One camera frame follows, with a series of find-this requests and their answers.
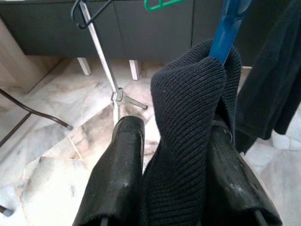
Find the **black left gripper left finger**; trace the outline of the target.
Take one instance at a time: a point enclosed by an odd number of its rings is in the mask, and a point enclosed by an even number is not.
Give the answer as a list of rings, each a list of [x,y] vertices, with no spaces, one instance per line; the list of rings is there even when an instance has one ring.
[[[121,118],[106,151],[93,167],[75,226],[136,226],[141,209],[144,122]]]

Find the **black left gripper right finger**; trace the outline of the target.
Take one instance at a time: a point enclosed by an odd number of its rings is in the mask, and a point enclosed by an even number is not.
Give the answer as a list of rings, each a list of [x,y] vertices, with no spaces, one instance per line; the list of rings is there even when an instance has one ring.
[[[206,225],[282,225],[264,186],[221,126],[212,127],[206,172]]]

